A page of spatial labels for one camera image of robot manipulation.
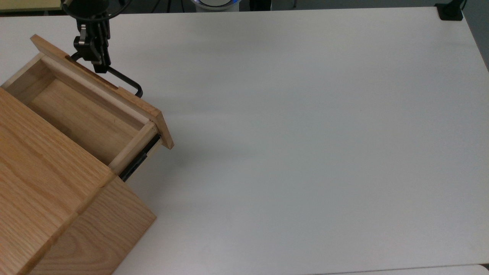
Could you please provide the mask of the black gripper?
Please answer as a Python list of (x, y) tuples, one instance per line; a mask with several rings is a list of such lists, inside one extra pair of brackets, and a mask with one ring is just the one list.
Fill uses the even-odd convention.
[(80, 21), (96, 23), (96, 40), (87, 23), (77, 25), (79, 36), (73, 41), (80, 58), (90, 61), (96, 73), (107, 73), (111, 65), (108, 53), (110, 24), (108, 0), (63, 0), (62, 10), (70, 17)]

